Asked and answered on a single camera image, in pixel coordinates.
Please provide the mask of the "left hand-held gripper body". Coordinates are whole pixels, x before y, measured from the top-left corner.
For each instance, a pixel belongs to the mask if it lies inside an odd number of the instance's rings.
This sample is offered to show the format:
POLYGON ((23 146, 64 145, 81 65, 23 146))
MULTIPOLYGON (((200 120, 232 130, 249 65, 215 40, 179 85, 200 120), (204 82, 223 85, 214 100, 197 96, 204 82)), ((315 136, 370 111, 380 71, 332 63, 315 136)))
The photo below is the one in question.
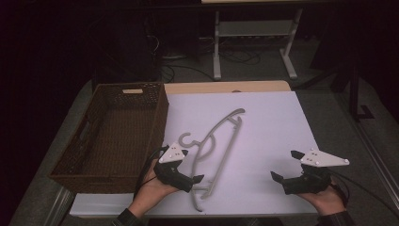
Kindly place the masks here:
POLYGON ((192 178, 178 171, 178 167, 183 163, 184 158, 182 147, 178 143, 172 143, 165 147, 153 170, 158 180, 163 184, 189 192, 193 186, 192 178))

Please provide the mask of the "person's left hand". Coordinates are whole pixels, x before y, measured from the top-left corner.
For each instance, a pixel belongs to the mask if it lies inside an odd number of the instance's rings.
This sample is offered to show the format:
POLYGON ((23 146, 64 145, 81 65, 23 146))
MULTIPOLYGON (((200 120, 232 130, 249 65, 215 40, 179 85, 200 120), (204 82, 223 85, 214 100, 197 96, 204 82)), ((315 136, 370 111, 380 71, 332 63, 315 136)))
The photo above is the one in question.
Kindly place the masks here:
POLYGON ((135 194, 133 201, 128 206, 128 210, 137 218, 143 218, 148 211, 167 195, 178 191, 176 187, 165 185, 157 179, 153 171, 156 163, 157 159, 152 161, 149 170, 145 173, 144 184, 138 190, 138 193, 135 194))

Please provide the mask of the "person's right hand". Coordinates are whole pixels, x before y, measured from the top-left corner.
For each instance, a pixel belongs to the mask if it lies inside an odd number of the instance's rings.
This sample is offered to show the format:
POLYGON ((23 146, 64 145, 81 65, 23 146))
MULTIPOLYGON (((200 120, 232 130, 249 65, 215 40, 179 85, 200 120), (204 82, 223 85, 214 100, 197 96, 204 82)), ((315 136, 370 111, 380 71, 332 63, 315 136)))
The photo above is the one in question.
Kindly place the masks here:
POLYGON ((339 193, 332 186, 317 194, 302 193, 298 194, 298 197, 309 202, 320 216, 333 215, 346 210, 339 193))

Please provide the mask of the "white metal desk frame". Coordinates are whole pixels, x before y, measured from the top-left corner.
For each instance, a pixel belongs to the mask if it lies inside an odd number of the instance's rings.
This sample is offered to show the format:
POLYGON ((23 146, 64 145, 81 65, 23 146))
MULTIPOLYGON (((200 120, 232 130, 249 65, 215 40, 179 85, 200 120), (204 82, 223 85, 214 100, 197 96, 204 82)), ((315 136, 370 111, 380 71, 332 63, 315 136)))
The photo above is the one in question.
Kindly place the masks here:
POLYGON ((295 68, 290 59, 291 48, 295 39, 303 9, 295 12, 291 20, 270 21, 233 21, 225 22, 219 19, 219 12, 215 13, 215 35, 214 35, 214 79, 221 79, 221 65, 219 56, 219 39, 234 37, 286 37, 287 43, 284 48, 279 49, 280 57, 288 76, 292 80, 297 79, 295 68))

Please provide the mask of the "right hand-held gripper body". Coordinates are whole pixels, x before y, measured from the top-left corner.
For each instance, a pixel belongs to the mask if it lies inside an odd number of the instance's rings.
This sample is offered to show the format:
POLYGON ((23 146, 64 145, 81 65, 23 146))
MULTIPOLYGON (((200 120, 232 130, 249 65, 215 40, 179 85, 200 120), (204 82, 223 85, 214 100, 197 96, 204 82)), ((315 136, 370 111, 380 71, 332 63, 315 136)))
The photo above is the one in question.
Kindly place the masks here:
POLYGON ((329 167, 348 166, 350 161, 331 153, 320 150, 310 150, 304 153, 302 159, 297 159, 302 168, 301 175, 282 181, 286 194, 318 193, 331 184, 329 167))

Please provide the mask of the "grey plastic clothes hanger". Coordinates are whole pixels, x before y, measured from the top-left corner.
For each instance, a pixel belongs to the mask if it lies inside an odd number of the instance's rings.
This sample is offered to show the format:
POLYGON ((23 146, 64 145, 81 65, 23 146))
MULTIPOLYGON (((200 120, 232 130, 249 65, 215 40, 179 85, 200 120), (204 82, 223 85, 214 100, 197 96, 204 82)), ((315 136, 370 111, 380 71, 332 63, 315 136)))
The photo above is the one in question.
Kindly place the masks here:
POLYGON ((215 185, 217 184, 220 174, 223 171, 223 168, 225 166, 226 160, 227 160, 229 154, 231 153, 232 146, 233 146, 235 140, 237 139, 238 134, 241 130, 243 121, 240 117, 240 114, 244 114, 245 112, 246 112, 246 110, 244 108, 237 108, 237 109, 233 110, 231 113, 229 113, 227 116, 225 116, 222 120, 220 120, 207 133, 207 135, 204 137, 204 139, 202 141, 193 139, 189 143, 184 142, 184 139, 186 137, 190 136, 189 132, 181 134, 178 138, 178 143, 186 149, 189 149, 193 146, 198 147, 197 153, 195 154, 195 157, 194 157, 194 160, 193 160, 193 163, 191 166, 191 175, 194 176, 198 170, 199 163, 204 161, 206 158, 210 157, 215 152, 215 148, 216 148, 215 132, 216 132, 216 130, 218 128, 220 128, 227 121, 229 121, 230 123, 233 124, 231 138, 229 139, 229 142, 228 142, 225 150, 223 151, 222 158, 217 165, 217 169, 215 171, 214 177, 210 179, 207 186, 193 186, 193 188, 190 191, 192 204, 198 212, 203 212, 204 209, 199 204, 199 198, 197 197, 197 192, 198 191, 203 192, 203 194, 200 196, 200 198, 202 200, 209 198, 213 194, 215 185))

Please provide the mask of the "dark metal stand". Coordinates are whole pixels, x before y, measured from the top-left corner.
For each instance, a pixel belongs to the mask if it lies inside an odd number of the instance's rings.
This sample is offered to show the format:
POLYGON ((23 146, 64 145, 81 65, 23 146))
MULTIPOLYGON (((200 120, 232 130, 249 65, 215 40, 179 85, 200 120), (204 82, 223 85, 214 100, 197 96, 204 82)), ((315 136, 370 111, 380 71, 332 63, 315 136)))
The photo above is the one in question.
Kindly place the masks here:
POLYGON ((293 90, 308 89, 331 75, 335 76, 330 85, 330 89, 333 92, 341 93, 346 86, 349 86, 348 110, 351 117, 356 122, 364 119, 373 119, 374 115, 370 109, 366 105, 359 105, 359 70, 357 61, 351 56, 346 57, 336 66, 323 71, 309 81, 294 86, 293 90))

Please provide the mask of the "brown woven basket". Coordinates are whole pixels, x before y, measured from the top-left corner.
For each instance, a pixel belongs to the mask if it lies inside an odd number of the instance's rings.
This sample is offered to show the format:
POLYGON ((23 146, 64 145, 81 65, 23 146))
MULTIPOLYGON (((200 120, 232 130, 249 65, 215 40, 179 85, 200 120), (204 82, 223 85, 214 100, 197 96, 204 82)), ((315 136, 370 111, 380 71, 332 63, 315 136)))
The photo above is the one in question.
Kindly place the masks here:
POLYGON ((167 117, 162 83, 99 85, 49 177, 74 193, 133 192, 167 117))

